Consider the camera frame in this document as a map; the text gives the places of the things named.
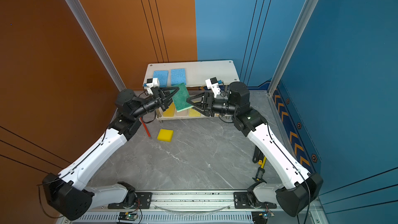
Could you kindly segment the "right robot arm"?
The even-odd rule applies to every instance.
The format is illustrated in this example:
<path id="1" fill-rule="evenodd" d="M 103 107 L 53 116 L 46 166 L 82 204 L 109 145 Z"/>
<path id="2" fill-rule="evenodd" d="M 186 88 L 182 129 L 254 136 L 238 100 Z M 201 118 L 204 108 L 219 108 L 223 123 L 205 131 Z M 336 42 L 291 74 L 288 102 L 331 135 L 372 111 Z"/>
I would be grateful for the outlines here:
<path id="1" fill-rule="evenodd" d="M 309 209 L 323 184 L 318 173 L 310 173 L 274 135 L 268 121 L 250 105 L 250 92 L 241 82 L 229 85 L 228 97 L 218 99 L 213 92 L 187 98 L 187 103 L 206 117 L 215 114 L 231 116 L 234 126 L 263 153 L 267 162 L 281 179 L 279 184 L 268 184 L 261 178 L 248 188 L 247 201 L 253 208 L 264 203 L 278 204 L 289 216 L 295 217 Z"/>

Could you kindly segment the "blue sponge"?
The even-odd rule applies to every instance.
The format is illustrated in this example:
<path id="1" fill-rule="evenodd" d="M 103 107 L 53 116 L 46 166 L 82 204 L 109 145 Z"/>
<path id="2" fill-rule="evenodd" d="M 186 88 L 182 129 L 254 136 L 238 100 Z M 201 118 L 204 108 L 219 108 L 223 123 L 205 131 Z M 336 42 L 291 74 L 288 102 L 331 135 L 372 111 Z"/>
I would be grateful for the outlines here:
<path id="1" fill-rule="evenodd" d="M 186 85 L 187 79 L 186 79 L 186 70 L 184 68 L 178 68 L 178 69 L 171 69 L 171 85 L 179 85 L 179 84 L 184 84 Z"/>
<path id="2" fill-rule="evenodd" d="M 165 70 L 154 71 L 153 78 L 157 78 L 159 80 L 160 87 L 167 87 L 169 72 Z"/>

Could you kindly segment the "small thick yellow sponge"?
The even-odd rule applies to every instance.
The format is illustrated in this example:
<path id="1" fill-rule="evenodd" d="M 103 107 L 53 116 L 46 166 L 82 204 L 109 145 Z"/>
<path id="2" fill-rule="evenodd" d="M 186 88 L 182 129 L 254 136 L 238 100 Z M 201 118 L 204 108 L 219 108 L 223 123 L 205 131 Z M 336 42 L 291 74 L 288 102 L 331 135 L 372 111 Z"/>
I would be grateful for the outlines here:
<path id="1" fill-rule="evenodd" d="M 161 129 L 157 136 L 157 140 L 163 142 L 171 142 L 174 135 L 173 130 Z"/>

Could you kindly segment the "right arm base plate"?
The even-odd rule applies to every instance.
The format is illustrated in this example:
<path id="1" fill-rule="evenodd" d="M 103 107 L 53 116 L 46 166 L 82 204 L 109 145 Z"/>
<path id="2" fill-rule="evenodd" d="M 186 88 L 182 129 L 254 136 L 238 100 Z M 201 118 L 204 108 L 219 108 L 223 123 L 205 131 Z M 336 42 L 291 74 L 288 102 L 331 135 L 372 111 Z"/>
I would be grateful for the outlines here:
<path id="1" fill-rule="evenodd" d="M 247 208 L 261 208 L 261 209 L 276 209 L 277 205 L 269 202 L 258 201 L 254 194 L 245 192 L 234 192 L 234 207 L 236 209 L 247 209 Z"/>

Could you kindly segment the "long yellow foam sponge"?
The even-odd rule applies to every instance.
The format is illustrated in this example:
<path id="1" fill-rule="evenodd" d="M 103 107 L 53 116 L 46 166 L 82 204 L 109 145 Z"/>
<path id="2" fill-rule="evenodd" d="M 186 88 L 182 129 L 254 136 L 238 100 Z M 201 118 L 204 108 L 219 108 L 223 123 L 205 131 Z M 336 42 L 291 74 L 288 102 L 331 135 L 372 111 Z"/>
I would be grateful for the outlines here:
<path id="1" fill-rule="evenodd" d="M 176 111 L 176 109 L 175 109 L 175 104 L 172 103 L 172 104 L 169 106 L 169 108 L 168 108 L 166 111 L 163 112 L 163 117 L 165 117 L 165 118 L 172 118 L 172 117 L 174 117 L 174 115 L 175 115 L 175 111 Z"/>

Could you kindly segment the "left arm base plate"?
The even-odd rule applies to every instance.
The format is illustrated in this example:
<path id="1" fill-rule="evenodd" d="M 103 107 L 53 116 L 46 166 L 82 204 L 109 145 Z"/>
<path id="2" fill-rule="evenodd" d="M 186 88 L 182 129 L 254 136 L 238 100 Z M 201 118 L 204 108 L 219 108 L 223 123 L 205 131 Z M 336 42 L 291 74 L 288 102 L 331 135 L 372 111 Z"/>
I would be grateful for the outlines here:
<path id="1" fill-rule="evenodd" d="M 127 194 L 121 203 L 112 203 L 108 209 L 150 209 L 152 200 L 152 192 L 136 192 L 135 194 Z"/>

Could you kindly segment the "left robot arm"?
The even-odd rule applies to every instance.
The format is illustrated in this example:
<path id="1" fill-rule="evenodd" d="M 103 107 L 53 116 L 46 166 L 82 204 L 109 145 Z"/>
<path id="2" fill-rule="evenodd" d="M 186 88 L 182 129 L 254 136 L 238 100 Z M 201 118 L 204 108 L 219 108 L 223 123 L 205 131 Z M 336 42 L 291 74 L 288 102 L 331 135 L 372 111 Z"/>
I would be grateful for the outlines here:
<path id="1" fill-rule="evenodd" d="M 115 101 L 117 117 L 102 136 L 75 162 L 57 175 L 49 173 L 42 181 L 47 203 L 68 220 L 77 220 L 88 210 L 107 204 L 136 207 L 135 188 L 123 181 L 110 186 L 89 187 L 96 171 L 126 144 L 142 125 L 140 118 L 161 108 L 167 110 L 178 87 L 152 87 L 147 98 L 131 89 L 119 92 Z"/>

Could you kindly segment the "yellow porous sponge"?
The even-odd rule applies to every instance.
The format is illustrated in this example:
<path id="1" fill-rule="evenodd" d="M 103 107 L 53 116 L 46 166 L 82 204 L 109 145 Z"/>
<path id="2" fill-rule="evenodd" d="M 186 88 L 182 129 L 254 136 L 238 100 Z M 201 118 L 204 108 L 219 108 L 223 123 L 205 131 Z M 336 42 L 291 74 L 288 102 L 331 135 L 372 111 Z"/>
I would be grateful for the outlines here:
<path id="1" fill-rule="evenodd" d="M 191 109 L 189 109 L 188 116 L 197 118 L 197 117 L 201 117 L 202 115 L 201 115 L 201 113 L 197 112 L 194 108 L 191 108 Z"/>

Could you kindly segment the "green scouring pad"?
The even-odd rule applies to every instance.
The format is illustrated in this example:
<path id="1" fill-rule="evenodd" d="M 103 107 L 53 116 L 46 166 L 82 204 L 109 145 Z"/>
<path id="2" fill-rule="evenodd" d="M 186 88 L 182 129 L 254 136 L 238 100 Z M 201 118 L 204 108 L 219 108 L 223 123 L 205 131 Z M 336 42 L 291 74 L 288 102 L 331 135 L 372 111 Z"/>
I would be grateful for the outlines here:
<path id="1" fill-rule="evenodd" d="M 187 99 L 190 97 L 190 95 L 187 90 L 186 84 L 181 83 L 181 84 L 175 85 L 175 87 L 179 88 L 177 93 L 172 97 L 176 111 L 179 113 L 179 112 L 182 112 L 182 111 L 192 108 L 193 105 L 191 105 L 187 102 Z"/>

